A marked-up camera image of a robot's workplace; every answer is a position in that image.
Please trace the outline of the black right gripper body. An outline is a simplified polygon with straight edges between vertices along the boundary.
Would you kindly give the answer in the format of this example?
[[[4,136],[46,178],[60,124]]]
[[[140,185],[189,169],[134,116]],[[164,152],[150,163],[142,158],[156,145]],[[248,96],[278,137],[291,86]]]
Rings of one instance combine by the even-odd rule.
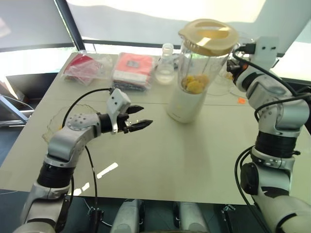
[[[234,81],[248,68],[248,64],[241,61],[235,61],[233,59],[227,60],[226,70],[231,73]]]

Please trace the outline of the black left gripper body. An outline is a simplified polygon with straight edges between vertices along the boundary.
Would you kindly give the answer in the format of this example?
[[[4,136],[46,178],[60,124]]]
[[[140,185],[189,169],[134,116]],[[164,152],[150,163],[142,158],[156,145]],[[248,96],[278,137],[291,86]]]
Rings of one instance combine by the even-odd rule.
[[[118,132],[121,133],[129,133],[129,115],[127,113],[119,114],[117,117],[117,126],[118,126]]]

